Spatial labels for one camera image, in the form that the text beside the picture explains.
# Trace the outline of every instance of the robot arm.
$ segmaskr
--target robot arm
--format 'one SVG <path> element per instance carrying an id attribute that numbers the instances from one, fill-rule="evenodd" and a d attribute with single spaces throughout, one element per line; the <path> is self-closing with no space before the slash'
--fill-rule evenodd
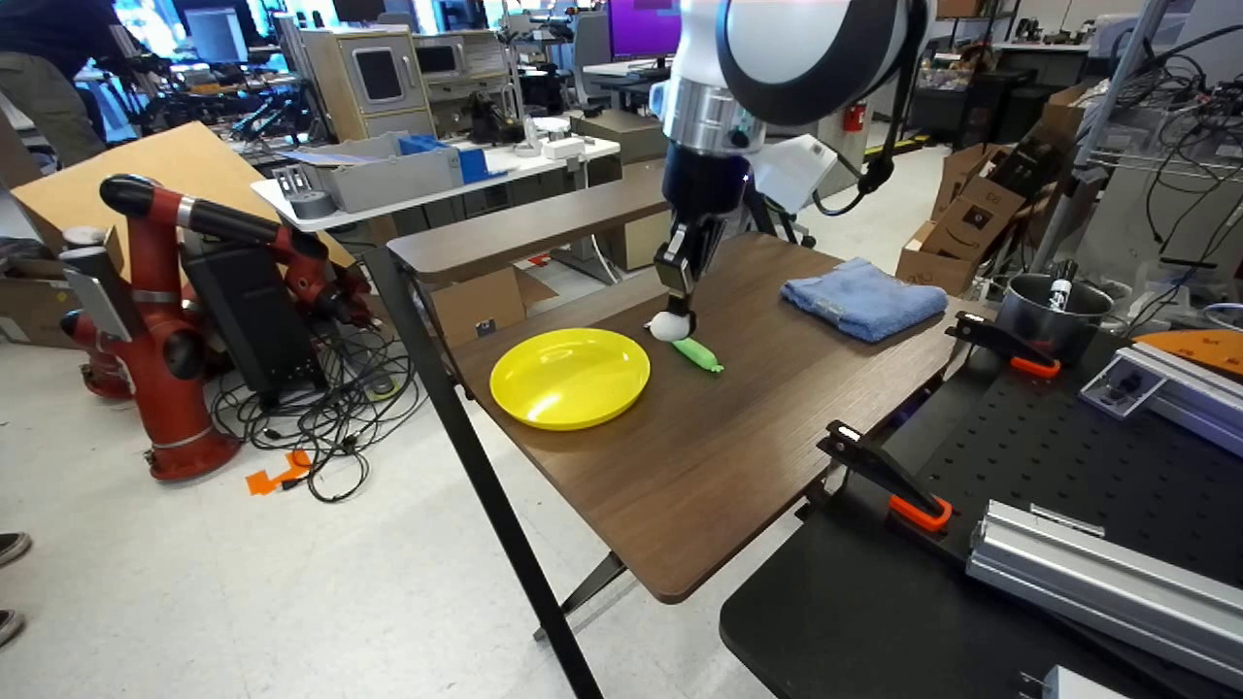
<path id="1" fill-rule="evenodd" d="M 658 253 L 669 305 L 654 336 L 696 330 L 696 279 L 722 240 L 745 184 L 801 211 L 834 155 L 811 137 L 764 143 L 764 124 L 801 129 L 911 68 L 929 26 L 925 0 L 680 0 L 674 77 L 654 89 L 663 119 L 674 234 Z"/>

